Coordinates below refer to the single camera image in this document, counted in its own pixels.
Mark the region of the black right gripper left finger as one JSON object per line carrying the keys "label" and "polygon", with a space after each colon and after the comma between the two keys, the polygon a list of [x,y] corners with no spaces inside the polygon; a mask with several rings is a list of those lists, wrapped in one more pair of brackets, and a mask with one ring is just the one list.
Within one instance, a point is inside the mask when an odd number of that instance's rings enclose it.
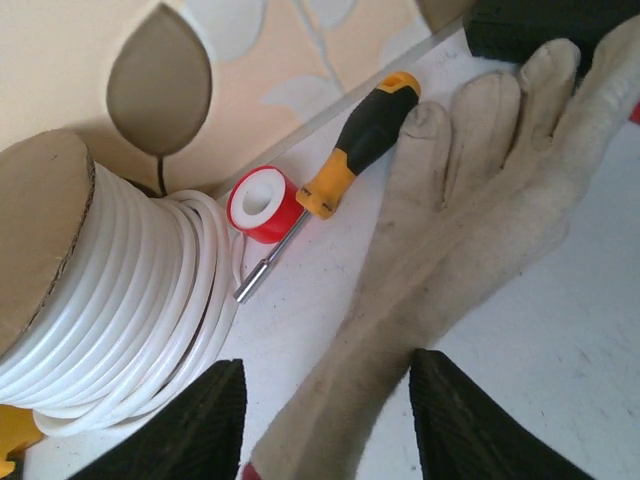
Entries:
{"label": "black right gripper left finger", "polygon": [[135,434],[75,479],[234,479],[247,390],[240,359],[214,363]]}

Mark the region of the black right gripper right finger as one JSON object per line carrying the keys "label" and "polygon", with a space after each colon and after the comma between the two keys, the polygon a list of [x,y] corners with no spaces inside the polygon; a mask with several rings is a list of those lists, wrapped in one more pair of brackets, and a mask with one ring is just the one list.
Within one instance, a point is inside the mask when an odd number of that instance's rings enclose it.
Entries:
{"label": "black right gripper right finger", "polygon": [[409,391],[425,479],[588,479],[441,351],[412,355]]}

